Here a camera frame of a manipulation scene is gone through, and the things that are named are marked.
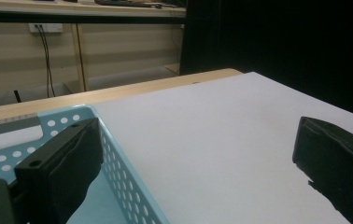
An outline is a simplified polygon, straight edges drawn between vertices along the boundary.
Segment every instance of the black cable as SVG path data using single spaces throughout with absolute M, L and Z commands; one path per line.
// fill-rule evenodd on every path
M 171 18 L 174 18 L 173 9 L 170 10 L 170 14 L 171 14 Z M 176 61 L 178 63 L 178 68 L 177 68 L 177 71 L 174 72 L 175 73 L 174 77 L 177 77 L 177 76 L 179 76 L 179 70 L 180 70 L 180 55 L 179 55 L 179 49 L 177 47 L 177 43 L 174 40 L 174 28 L 175 28 L 175 25 L 172 24 L 171 25 L 171 41 L 173 42 L 174 48 L 176 49 Z
M 21 98 L 19 95 L 19 91 L 15 90 L 14 91 L 14 96 L 16 96 L 17 103 L 21 103 Z
M 53 82 L 52 82 L 52 74 L 51 74 L 51 69 L 50 69 L 50 61 L 49 61 L 49 46 L 48 46 L 48 40 L 46 39 L 46 34 L 45 34 L 45 31 L 43 30 L 43 27 L 41 27 L 41 30 L 42 30 L 42 34 L 43 34 L 43 38 L 45 40 L 45 45 L 46 45 L 46 50 L 47 50 L 47 62 L 46 62 L 46 65 L 47 65 L 47 69 L 48 69 L 48 78 L 49 78 L 49 82 L 50 82 L 50 85 L 51 85 L 51 91 L 53 93 L 53 96 L 55 97 L 55 93 L 54 93 L 54 88 L 53 88 Z
M 53 82 L 52 82 L 52 73 L 50 69 L 50 63 L 49 63 L 49 46 L 48 46 L 48 41 L 46 39 L 45 31 L 43 30 L 42 25 L 35 26 L 37 30 L 39 31 L 40 38 L 42 39 L 42 44 L 45 49 L 45 56 L 46 56 L 46 69 L 47 69 L 47 94 L 49 98 L 49 84 L 51 86 L 51 91 L 53 93 L 53 96 L 55 97 L 55 92 L 54 92 L 54 87 L 53 87 Z
M 42 34 L 42 29 L 40 29 L 39 27 L 41 26 L 35 26 L 37 28 L 37 30 L 39 31 L 40 34 L 40 38 L 42 39 L 42 44 L 43 44 L 43 48 L 45 49 L 45 57 L 46 57 L 46 65 L 48 64 L 48 51 L 46 49 L 46 45 L 45 45 L 45 39 L 43 38 L 43 34 Z M 47 83 L 46 83 L 46 89 L 47 89 L 47 93 L 48 93 L 48 98 L 49 98 L 49 70 L 46 66 L 46 78 L 47 78 Z

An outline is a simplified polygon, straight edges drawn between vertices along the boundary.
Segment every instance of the black curtain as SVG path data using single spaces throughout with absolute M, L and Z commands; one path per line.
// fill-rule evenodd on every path
M 353 0 L 189 0 L 185 28 L 181 72 L 255 71 L 353 113 Z

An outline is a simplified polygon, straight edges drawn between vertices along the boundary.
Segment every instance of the white table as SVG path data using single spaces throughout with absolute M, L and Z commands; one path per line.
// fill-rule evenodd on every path
M 301 116 L 345 110 L 256 73 L 94 106 L 170 223 L 348 223 L 292 162 Z

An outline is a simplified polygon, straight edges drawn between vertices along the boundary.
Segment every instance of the wall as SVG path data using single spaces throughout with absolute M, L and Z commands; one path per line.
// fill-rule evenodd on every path
M 47 37 L 53 81 L 83 86 L 89 77 L 178 63 L 182 30 L 180 25 L 64 24 L 62 33 Z M 46 82 L 40 36 L 26 23 L 0 23 L 0 92 Z

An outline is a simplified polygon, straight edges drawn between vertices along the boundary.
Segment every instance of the round hole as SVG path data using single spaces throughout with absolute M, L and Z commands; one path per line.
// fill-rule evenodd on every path
M 1 156 L 0 156 L 0 161 L 5 161 L 6 159 L 7 159 L 6 156 L 4 156 L 4 155 L 1 155 Z
M 28 153 L 33 153 L 33 152 L 35 152 L 35 150 L 36 150 L 36 149 L 35 149 L 34 147 L 28 147 L 28 148 L 27 148 L 27 152 L 28 152 Z
M 68 118 L 62 118 L 61 119 L 61 123 L 66 123 L 66 122 L 68 122 Z
M 55 125 L 55 121 L 54 120 L 49 120 L 48 125 L 49 125 L 49 127 L 54 126 Z
M 13 157 L 20 157 L 21 156 L 21 152 L 20 151 L 15 151 L 15 152 L 13 152 Z
M 78 120 L 80 119 L 80 116 L 79 115 L 74 115 L 74 117 L 72 117 L 73 120 Z
M 42 163 L 42 161 L 31 161 L 31 163 L 29 163 L 30 167 L 35 167 L 40 165 L 40 163 Z
M 57 135 L 57 134 L 58 134 L 57 131 L 52 131 L 52 132 L 50 133 L 50 135 L 53 136 L 53 137 L 54 137 L 55 135 Z
M 2 166 L 3 171 L 9 171 L 10 169 L 11 169 L 11 167 L 9 165 Z

